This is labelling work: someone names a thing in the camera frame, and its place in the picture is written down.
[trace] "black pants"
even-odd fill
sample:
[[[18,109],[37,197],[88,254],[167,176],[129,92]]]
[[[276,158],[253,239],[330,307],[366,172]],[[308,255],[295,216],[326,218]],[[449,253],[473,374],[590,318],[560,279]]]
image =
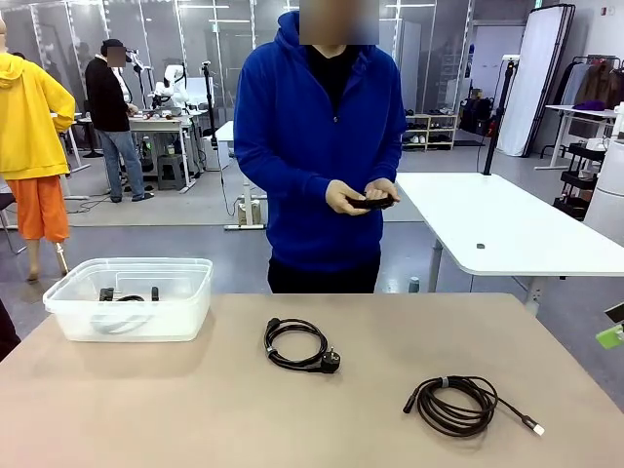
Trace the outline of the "black pants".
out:
[[[348,270],[333,273],[304,271],[271,258],[268,282],[271,291],[281,293],[373,293],[381,254]]]
[[[9,312],[0,300],[0,361],[6,358],[19,344],[20,337],[16,334]]]

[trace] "cap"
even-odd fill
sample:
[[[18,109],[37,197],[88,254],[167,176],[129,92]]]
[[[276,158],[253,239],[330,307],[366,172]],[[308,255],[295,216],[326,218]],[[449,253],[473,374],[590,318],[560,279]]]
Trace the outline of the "cap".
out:
[[[106,39],[105,41],[102,41],[101,46],[103,49],[108,49],[109,47],[123,47],[124,50],[126,49],[126,46],[124,46],[124,43],[121,42],[119,39]],[[132,60],[130,59],[130,57],[126,56],[126,63],[131,63]]]

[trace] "hood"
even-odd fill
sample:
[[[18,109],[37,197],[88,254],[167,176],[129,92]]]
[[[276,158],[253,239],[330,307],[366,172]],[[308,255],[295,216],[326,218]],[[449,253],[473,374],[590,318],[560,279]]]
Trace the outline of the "hood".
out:
[[[299,11],[284,13],[277,22],[280,28],[275,35],[275,42],[307,63],[305,46],[299,44]],[[360,46],[360,48],[360,55],[354,65],[354,70],[357,72],[366,69],[376,50],[376,46]]]
[[[24,60],[9,53],[0,54],[0,89],[8,89],[21,77]]]

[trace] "orange pants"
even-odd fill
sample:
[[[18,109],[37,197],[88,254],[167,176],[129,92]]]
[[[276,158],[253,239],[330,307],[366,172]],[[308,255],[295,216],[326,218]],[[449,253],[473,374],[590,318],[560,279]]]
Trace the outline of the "orange pants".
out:
[[[18,229],[25,240],[45,237],[63,242],[69,237],[69,222],[58,175],[7,180],[18,202]]]

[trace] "ceiling light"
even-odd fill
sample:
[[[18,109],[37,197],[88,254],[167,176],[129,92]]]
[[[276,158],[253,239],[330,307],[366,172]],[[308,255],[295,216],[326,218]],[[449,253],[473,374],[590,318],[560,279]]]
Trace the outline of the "ceiling light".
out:
[[[435,6],[435,3],[407,3],[406,5],[384,5],[385,8],[426,8]]]
[[[250,22],[248,19],[209,19],[210,22]]]
[[[211,7],[210,5],[180,5],[180,8],[206,8],[206,9],[212,9],[212,8],[230,8],[230,7]]]

